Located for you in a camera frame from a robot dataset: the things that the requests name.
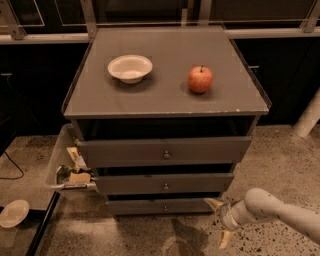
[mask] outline bowl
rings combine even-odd
[[[22,222],[29,212],[29,203],[16,200],[8,204],[0,214],[0,226],[12,228]]]
[[[140,82],[151,70],[151,61],[139,55],[120,56],[112,60],[108,65],[110,75],[126,84]]]

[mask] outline white pole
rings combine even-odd
[[[298,122],[293,126],[293,131],[300,137],[306,137],[320,119],[320,88],[310,101]]]

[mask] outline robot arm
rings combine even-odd
[[[320,214],[291,204],[286,204],[267,191],[253,188],[247,191],[243,200],[235,203],[217,203],[215,199],[205,201],[216,211],[225,227],[220,248],[230,239],[228,233],[245,224],[279,220],[310,240],[320,244]]]

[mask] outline floor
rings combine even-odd
[[[53,192],[43,184],[56,139],[33,136],[13,141],[7,153],[25,175],[0,180],[0,206],[25,199],[31,209],[46,209]],[[248,189],[259,187],[287,203],[320,211],[319,166],[320,125],[306,138],[295,135],[290,126],[258,126],[223,198],[239,200]],[[0,176],[9,175],[19,172],[3,155]],[[36,227],[32,222],[0,227],[0,255],[24,255]],[[36,255],[320,255],[319,245],[279,221],[239,229],[224,250],[218,248],[220,228],[210,214],[114,218],[96,192],[65,194]]]

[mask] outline red apple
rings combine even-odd
[[[204,66],[194,67],[189,71],[188,86],[195,93],[205,93],[213,82],[211,70]]]

